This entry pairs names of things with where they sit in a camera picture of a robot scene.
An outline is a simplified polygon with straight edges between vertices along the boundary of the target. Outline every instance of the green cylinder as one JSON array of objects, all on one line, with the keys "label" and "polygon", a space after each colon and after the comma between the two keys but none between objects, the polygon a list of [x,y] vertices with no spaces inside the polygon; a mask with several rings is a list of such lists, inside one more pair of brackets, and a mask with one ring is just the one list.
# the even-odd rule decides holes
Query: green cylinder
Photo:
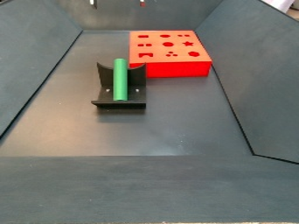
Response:
[{"label": "green cylinder", "polygon": [[113,101],[126,101],[126,60],[114,59]]}]

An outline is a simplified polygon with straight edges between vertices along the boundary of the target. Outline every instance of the star-shaped hole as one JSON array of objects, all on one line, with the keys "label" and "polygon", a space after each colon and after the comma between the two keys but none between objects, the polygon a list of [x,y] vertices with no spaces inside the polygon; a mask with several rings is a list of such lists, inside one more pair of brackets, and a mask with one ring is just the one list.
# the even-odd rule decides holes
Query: star-shaped hole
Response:
[{"label": "star-shaped hole", "polygon": [[192,46],[192,42],[185,41],[185,42],[184,42],[184,45],[185,45],[185,46]]}]

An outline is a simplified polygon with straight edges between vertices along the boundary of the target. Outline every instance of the black holder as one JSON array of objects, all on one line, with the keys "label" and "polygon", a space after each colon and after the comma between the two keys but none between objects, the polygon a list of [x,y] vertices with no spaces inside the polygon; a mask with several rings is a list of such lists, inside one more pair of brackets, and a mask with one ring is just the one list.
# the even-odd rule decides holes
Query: black holder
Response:
[{"label": "black holder", "polygon": [[97,74],[101,88],[92,104],[102,109],[145,108],[145,64],[126,69],[126,101],[113,101],[113,68],[97,63]]}]

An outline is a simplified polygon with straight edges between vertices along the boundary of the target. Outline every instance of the red block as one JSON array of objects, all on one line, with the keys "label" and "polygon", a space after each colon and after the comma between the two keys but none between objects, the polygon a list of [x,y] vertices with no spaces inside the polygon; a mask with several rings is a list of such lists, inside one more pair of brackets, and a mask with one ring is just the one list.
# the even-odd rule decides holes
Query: red block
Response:
[{"label": "red block", "polygon": [[130,31],[129,67],[146,64],[146,77],[208,76],[210,57],[193,31]]}]

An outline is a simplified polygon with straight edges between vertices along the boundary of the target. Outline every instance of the gray wall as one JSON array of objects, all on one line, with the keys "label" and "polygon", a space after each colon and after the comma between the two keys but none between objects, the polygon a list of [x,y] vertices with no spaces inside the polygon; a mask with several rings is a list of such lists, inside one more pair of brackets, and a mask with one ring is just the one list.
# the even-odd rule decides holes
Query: gray wall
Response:
[{"label": "gray wall", "polygon": [[194,29],[221,0],[56,0],[84,30]]},{"label": "gray wall", "polygon": [[60,61],[80,28],[49,0],[0,5],[0,136]]},{"label": "gray wall", "polygon": [[224,0],[196,29],[252,150],[299,162],[299,24],[257,0]]}]

